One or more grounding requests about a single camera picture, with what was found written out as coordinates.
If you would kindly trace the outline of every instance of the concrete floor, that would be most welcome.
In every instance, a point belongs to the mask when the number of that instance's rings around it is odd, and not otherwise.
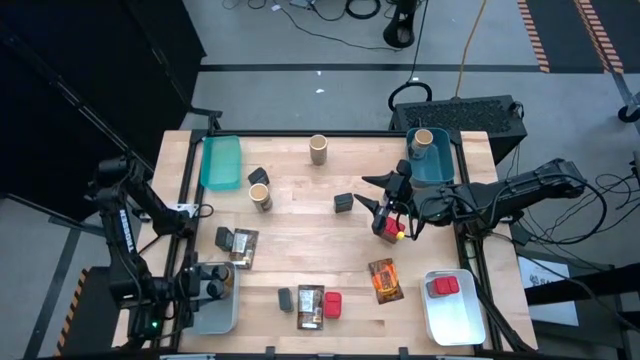
[[[283,13],[272,11],[271,1],[261,10],[249,9],[245,1],[233,10],[224,10],[221,1],[185,0],[209,54],[203,64],[376,64],[413,60],[414,47],[399,53],[368,51],[309,37],[297,31]],[[343,0],[318,0],[317,7],[323,15],[331,17],[340,13],[343,3]],[[430,0],[418,62],[459,64],[479,4],[479,0]],[[362,45],[384,46],[381,32],[387,20],[382,14],[367,21],[346,17],[328,24],[311,12],[283,6],[309,30]],[[366,12],[368,6],[367,2],[356,2],[354,10]],[[515,1],[489,1],[470,47],[468,63],[536,65]],[[386,129],[391,117],[387,97],[408,76],[407,71],[203,72],[198,77],[192,102],[197,107],[223,110],[221,125],[225,129]],[[454,95],[457,73],[418,72],[415,76],[429,83],[434,99]],[[625,75],[625,79],[632,91],[640,90],[640,75]],[[521,171],[562,157],[575,161],[590,181],[601,173],[621,176],[630,173],[628,162],[631,152],[640,149],[639,135],[633,125],[615,118],[623,102],[610,75],[465,73],[461,97],[502,94],[512,95],[525,106],[529,136],[521,144]],[[408,91],[397,101],[423,99],[423,93]],[[202,128],[205,124],[204,118],[188,115],[182,128]],[[499,175],[505,176],[509,166],[510,157],[498,166]],[[613,210],[613,204],[622,201],[622,195],[605,196],[610,203],[606,225],[625,210]],[[571,203],[545,201],[532,207],[532,213],[546,228]],[[598,215],[599,208],[594,204],[555,234],[558,237],[581,234]],[[46,215],[13,201],[0,201],[0,234],[4,239],[0,244],[3,254],[0,271],[5,274],[5,289],[13,290],[0,294],[3,319],[12,324],[4,327],[0,336],[1,359],[23,356],[67,238],[66,228],[49,224],[47,219]],[[568,250],[599,263],[620,266],[637,262],[640,260],[640,245],[634,241],[640,231],[637,219],[637,213],[632,214],[612,230]],[[540,250],[535,245],[531,248]],[[22,270],[26,259],[38,264],[38,272]],[[40,356],[53,354],[80,270],[108,261],[104,239],[82,234]],[[626,310],[640,309],[635,295],[625,296],[624,303]],[[632,340],[638,340],[635,334],[632,336]],[[539,340],[545,353],[615,358],[615,352],[599,346],[543,336]]]

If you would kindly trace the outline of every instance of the yellow black hazard stripe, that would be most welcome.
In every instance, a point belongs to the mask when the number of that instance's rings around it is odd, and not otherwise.
[[[538,36],[538,31],[536,30],[536,25],[533,23],[533,18],[531,17],[531,13],[529,12],[527,0],[518,0],[518,8],[520,9],[520,14],[522,15],[522,20],[524,21],[524,27],[527,29],[527,34],[529,34],[529,40],[531,40],[533,52],[536,54],[536,59],[538,59],[538,66],[540,66],[540,71],[548,73],[549,61],[547,60],[547,55],[544,53],[544,48],[542,47],[542,43],[540,42],[540,37]]]
[[[71,328],[71,321],[73,320],[73,314],[78,307],[78,302],[80,301],[80,294],[82,294],[82,287],[84,286],[84,282],[87,278],[87,274],[89,271],[87,269],[82,269],[80,273],[80,277],[78,278],[78,284],[76,285],[76,290],[73,292],[73,298],[71,298],[71,305],[69,306],[69,312],[67,313],[67,317],[64,319],[64,325],[62,326],[62,331],[60,332],[60,337],[58,337],[58,343],[56,344],[56,350],[53,356],[60,356],[62,354],[62,349],[64,348],[64,343],[69,335],[69,329]]]
[[[605,72],[611,72],[613,69],[613,71],[617,73],[624,73],[624,65],[622,61],[620,61],[616,50],[613,48],[613,44],[611,44],[611,40],[602,26],[598,14],[596,14],[596,11],[593,9],[591,0],[573,0],[573,2],[578,8],[578,12],[589,33],[593,47],[598,53],[598,57],[600,57]]]

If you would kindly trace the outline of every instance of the red block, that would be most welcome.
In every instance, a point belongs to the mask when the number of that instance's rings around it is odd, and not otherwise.
[[[324,294],[324,317],[337,319],[340,314],[342,314],[342,295],[337,292],[326,292]]]
[[[437,295],[457,294],[460,291],[458,279],[455,276],[444,276],[434,281],[434,290]]]

